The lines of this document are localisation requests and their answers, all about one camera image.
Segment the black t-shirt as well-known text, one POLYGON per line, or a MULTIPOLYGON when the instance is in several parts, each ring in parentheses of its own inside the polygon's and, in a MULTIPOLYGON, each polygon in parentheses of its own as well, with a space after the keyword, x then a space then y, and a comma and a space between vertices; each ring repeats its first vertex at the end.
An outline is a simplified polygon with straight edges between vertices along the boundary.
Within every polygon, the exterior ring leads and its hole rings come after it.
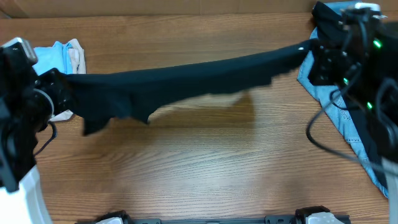
POLYGON ((176 101, 270 85, 274 76, 299 67, 311 44, 306 40, 270 52, 174 67, 67 75, 76 99, 71 111, 84 119, 85 135, 103 129, 112 118, 147 123, 158 108, 176 101))

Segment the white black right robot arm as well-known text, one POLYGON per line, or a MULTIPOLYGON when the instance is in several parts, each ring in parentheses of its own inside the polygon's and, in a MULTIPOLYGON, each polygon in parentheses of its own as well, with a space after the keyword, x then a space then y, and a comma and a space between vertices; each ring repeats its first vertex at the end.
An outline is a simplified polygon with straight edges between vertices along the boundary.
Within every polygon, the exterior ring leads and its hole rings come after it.
POLYGON ((375 142, 389 188, 389 221, 397 223, 397 23, 383 22, 379 5, 341 2, 337 10, 316 3, 317 25, 312 46, 312 85, 335 85, 349 109, 364 113, 364 124, 375 142))

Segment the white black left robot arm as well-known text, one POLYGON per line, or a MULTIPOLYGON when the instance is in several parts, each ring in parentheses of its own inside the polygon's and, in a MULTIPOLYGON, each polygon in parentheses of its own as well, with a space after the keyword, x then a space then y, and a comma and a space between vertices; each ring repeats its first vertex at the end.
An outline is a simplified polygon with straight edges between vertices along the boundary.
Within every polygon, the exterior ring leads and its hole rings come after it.
POLYGON ((73 103, 64 74, 38 75, 30 43, 15 37, 1 46, 1 223, 51 223, 35 160, 36 134, 73 103))

